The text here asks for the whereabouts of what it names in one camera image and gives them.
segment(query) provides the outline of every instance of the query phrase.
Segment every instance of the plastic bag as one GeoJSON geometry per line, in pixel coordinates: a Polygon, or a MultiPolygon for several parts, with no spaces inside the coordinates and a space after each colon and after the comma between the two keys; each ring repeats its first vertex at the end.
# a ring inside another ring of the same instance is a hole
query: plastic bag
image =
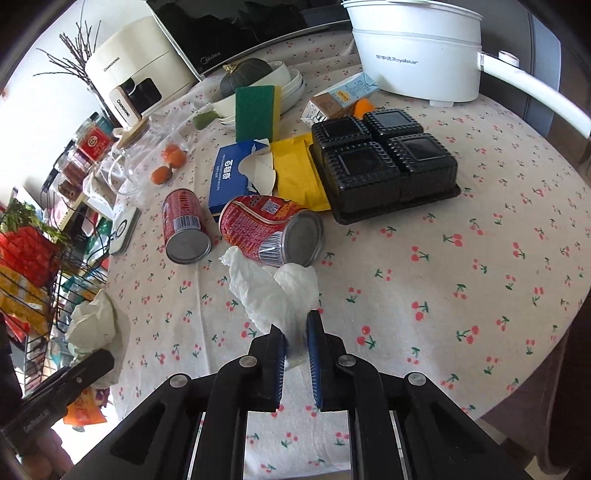
{"type": "Polygon", "coordinates": [[[95,394],[92,388],[85,388],[80,396],[68,405],[68,413],[64,417],[66,425],[83,427],[97,423],[106,423],[105,416],[95,402],[95,394]]]}

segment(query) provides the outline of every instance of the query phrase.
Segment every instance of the white plate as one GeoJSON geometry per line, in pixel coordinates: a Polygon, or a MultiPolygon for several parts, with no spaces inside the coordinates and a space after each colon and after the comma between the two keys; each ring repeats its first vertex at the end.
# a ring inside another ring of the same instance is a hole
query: white plate
{"type": "MultiPolygon", "coordinates": [[[[287,112],[293,106],[293,105],[290,105],[290,106],[286,107],[286,104],[287,104],[286,102],[288,101],[288,99],[290,99],[290,101],[291,101],[291,96],[293,94],[295,94],[296,91],[299,88],[301,88],[302,84],[304,83],[304,79],[303,79],[302,75],[296,69],[290,70],[290,73],[293,73],[293,75],[294,75],[294,79],[290,82],[290,85],[292,85],[292,84],[293,85],[290,87],[290,91],[287,91],[286,92],[284,90],[282,92],[282,95],[281,95],[281,114],[284,114],[285,112],[287,112]]],[[[236,123],[236,115],[227,116],[226,118],[220,118],[220,123],[222,125],[235,124],[236,123]]]]}
{"type": "Polygon", "coordinates": [[[290,76],[291,81],[285,85],[281,90],[281,100],[286,97],[289,97],[292,93],[294,93],[301,84],[301,73],[299,70],[290,69],[290,76]]]}
{"type": "MultiPolygon", "coordinates": [[[[306,89],[306,84],[304,83],[304,79],[302,78],[300,86],[298,89],[293,92],[290,96],[281,99],[281,114],[283,115],[287,112],[291,107],[293,107],[298,100],[301,98],[304,90],[306,89]]],[[[226,127],[230,127],[232,129],[236,128],[236,117],[224,118],[220,119],[220,123],[225,125],[226,127]]]]}

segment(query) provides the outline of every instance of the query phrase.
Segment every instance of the cherry print tablecloth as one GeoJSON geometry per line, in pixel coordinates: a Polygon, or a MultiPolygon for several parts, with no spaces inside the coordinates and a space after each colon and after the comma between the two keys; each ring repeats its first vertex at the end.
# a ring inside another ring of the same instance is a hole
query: cherry print tablecloth
{"type": "MultiPolygon", "coordinates": [[[[350,33],[324,33],[259,52],[298,68],[307,83],[282,117],[281,138],[309,131],[299,117],[313,92],[360,71],[351,43],[350,33]]],[[[108,292],[132,323],[114,389],[122,417],[170,375],[216,372],[259,335],[228,290],[218,260],[228,245],[211,218],[203,261],[175,265],[164,253],[166,194],[186,187],[206,204],[217,149],[234,142],[217,121],[197,133],[188,121],[221,75],[153,116],[178,125],[193,150],[171,184],[139,203],[132,244],[111,264],[108,292]]],[[[488,98],[446,109],[385,92],[372,100],[404,108],[455,155],[462,194],[351,226],[322,214],[319,310],[349,352],[390,374],[424,372],[477,418],[536,369],[589,291],[589,189],[544,138],[488,98]]],[[[286,372],[280,409],[251,413],[247,434],[247,478],[349,467],[346,416],[316,410],[308,365],[286,372]]]]}

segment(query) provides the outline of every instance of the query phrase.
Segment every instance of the yellow packet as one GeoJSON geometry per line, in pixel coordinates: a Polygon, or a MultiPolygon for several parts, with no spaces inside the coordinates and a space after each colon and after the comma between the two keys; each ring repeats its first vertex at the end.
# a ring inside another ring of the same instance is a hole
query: yellow packet
{"type": "Polygon", "coordinates": [[[0,309],[46,335],[49,296],[23,275],[0,265],[0,309]]]}
{"type": "Polygon", "coordinates": [[[273,142],[273,167],[277,172],[277,195],[315,212],[330,210],[326,192],[310,156],[312,134],[273,142]]]}

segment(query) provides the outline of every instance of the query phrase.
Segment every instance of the pumpkin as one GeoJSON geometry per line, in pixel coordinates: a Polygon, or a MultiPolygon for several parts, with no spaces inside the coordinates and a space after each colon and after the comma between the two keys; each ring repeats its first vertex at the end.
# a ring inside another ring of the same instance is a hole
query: pumpkin
{"type": "Polygon", "coordinates": [[[260,59],[247,59],[238,65],[224,65],[223,68],[227,74],[220,82],[222,98],[234,95],[237,88],[248,87],[273,71],[265,60],[260,59]]]}

